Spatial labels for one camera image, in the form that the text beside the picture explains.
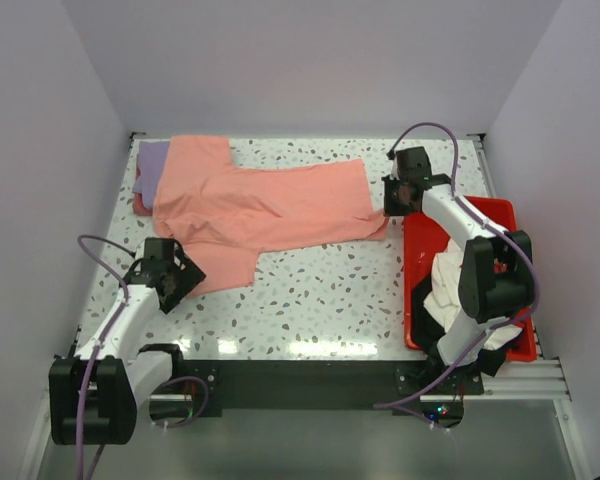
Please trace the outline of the salmon pink t shirt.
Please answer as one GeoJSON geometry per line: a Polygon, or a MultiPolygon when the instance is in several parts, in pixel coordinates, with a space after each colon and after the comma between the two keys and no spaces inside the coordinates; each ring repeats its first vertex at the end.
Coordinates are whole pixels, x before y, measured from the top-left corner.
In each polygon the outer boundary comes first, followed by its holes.
{"type": "Polygon", "coordinates": [[[193,296],[251,285],[262,253],[380,241],[388,228],[362,160],[239,168],[228,138],[217,136],[171,139],[152,218],[204,272],[193,296]]]}

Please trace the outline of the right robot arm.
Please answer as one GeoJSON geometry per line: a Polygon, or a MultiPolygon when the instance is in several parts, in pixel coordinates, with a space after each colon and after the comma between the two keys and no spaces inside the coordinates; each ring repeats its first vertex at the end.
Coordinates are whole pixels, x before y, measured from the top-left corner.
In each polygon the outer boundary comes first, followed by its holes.
{"type": "Polygon", "coordinates": [[[426,150],[411,147],[387,153],[392,173],[383,178],[384,213],[422,214],[437,223],[463,254],[457,295],[458,314],[436,341],[439,358],[425,369],[428,386],[449,392],[461,380],[459,366],[476,361],[499,328],[532,311],[539,297],[527,233],[492,221],[456,191],[455,179],[434,174],[426,150]]]}

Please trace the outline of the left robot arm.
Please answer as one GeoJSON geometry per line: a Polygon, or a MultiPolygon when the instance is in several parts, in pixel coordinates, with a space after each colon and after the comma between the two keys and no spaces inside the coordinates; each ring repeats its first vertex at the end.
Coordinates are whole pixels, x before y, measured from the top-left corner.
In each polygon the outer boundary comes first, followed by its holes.
{"type": "Polygon", "coordinates": [[[92,337],[49,370],[51,437],[57,445],[123,445],[151,394],[180,390],[180,347],[139,346],[146,325],[168,314],[206,277],[175,239],[149,237],[133,253],[111,310],[92,337]]]}

